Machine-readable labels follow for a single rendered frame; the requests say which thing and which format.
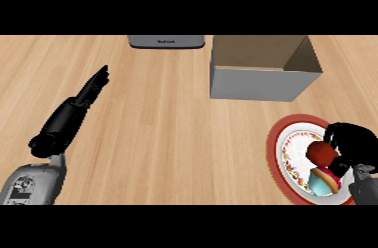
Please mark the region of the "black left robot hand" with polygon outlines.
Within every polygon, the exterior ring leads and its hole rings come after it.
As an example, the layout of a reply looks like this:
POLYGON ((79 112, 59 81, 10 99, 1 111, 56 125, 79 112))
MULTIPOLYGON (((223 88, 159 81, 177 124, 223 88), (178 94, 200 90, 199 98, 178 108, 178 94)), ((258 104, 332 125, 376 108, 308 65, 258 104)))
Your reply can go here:
POLYGON ((47 158, 65 152, 81 127, 90 106, 109 82, 107 76, 107 66, 103 66, 88 79, 78 94, 69 97, 56 108, 38 135, 28 143, 31 154, 35 157, 47 158))

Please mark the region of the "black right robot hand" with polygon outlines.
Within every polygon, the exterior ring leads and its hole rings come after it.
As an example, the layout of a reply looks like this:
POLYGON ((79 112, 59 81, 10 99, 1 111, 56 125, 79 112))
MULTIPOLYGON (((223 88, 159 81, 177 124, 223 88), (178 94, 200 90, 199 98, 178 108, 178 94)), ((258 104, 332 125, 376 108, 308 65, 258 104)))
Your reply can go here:
POLYGON ((327 166, 338 178, 357 164, 372 166, 370 173, 378 173, 378 136, 367 128, 335 122, 326 127, 323 141, 339 151, 327 166))

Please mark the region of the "red-rimmed patterned plate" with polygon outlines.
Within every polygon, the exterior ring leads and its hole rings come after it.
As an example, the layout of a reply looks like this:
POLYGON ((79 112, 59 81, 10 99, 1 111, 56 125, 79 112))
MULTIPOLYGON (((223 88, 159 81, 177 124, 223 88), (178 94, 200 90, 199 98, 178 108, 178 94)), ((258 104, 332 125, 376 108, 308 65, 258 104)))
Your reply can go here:
POLYGON ((352 205, 348 192, 352 171, 341 178, 341 190, 316 196, 308 187, 310 170, 316 165, 305 158, 307 146, 320 141, 327 122, 305 114, 285 116, 273 125, 265 141, 265 158, 276 185, 293 204, 352 205))

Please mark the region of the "open cardboard box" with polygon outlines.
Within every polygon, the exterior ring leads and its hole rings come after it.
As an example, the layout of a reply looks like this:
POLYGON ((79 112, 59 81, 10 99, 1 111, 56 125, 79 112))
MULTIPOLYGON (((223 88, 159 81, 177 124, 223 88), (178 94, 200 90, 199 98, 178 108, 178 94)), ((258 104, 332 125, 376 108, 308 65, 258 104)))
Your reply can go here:
POLYGON ((215 35, 209 60, 212 99, 295 100, 321 74, 307 35, 215 35))

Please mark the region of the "grey appliance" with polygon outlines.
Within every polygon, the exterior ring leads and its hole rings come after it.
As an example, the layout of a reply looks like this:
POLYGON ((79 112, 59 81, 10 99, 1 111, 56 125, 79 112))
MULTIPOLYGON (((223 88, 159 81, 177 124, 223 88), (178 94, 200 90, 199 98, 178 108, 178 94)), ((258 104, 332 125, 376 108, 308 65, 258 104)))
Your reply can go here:
POLYGON ((202 35, 128 35, 130 46, 138 49, 196 49, 205 44, 202 35))

